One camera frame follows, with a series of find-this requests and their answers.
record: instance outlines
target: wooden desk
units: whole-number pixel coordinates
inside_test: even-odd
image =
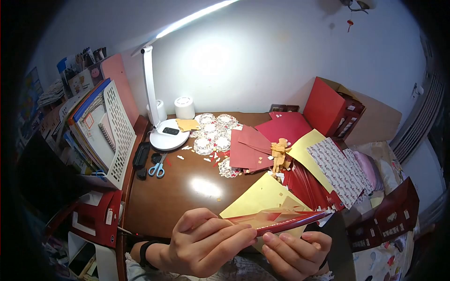
[[[215,116],[227,113],[241,124],[256,126],[271,120],[268,113],[214,112]],[[194,138],[189,138],[186,145],[194,146]],[[146,168],[154,166],[150,156]],[[167,155],[171,167],[164,161],[164,177],[149,177],[145,181],[134,178],[130,199],[125,209],[125,229],[133,233],[170,238],[172,229],[183,213],[190,209],[206,207],[219,214],[247,189],[263,173],[241,175],[225,178],[219,175],[218,166],[203,160],[189,150],[179,148]]]

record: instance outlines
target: pink cushion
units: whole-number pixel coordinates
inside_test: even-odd
[[[375,190],[377,186],[377,178],[375,176],[375,171],[372,167],[372,164],[370,163],[368,156],[358,151],[354,151],[353,154],[355,155],[356,161],[358,161],[358,164],[360,165],[361,169],[366,174],[367,179],[369,180],[370,185],[372,186],[372,191]]]

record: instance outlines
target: black wristband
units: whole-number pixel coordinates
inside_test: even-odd
[[[153,265],[151,265],[151,264],[149,263],[149,261],[145,258],[145,252],[147,251],[147,248],[148,248],[150,245],[155,244],[155,243],[159,243],[159,242],[156,241],[156,240],[153,240],[153,241],[149,241],[149,242],[147,242],[147,243],[145,243],[145,244],[143,244],[143,245],[141,246],[141,249],[140,249],[140,251],[139,251],[139,256],[140,256],[140,258],[141,258],[141,261],[140,261],[139,265],[140,265],[141,267],[144,268],[146,265],[148,265],[148,267],[150,267],[150,268],[153,269],[153,270],[159,270],[158,268],[156,268],[156,267],[154,267]]]
[[[319,270],[322,269],[328,261],[328,255],[325,257],[324,262],[319,266]]]

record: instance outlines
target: scissors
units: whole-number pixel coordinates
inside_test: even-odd
[[[148,175],[150,177],[154,176],[156,174],[157,178],[162,178],[165,174],[164,169],[162,168],[162,163],[164,162],[164,159],[166,158],[167,153],[164,153],[163,156],[161,157],[161,160],[156,163],[155,166],[153,166],[152,168],[150,168],[148,170]]]

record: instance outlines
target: poster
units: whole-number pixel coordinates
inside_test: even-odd
[[[32,135],[39,129],[39,124],[44,119],[44,113],[39,110],[37,105],[37,100],[43,92],[37,68],[35,67],[25,76],[20,89],[17,113],[16,159],[20,157],[21,151],[27,145]]]

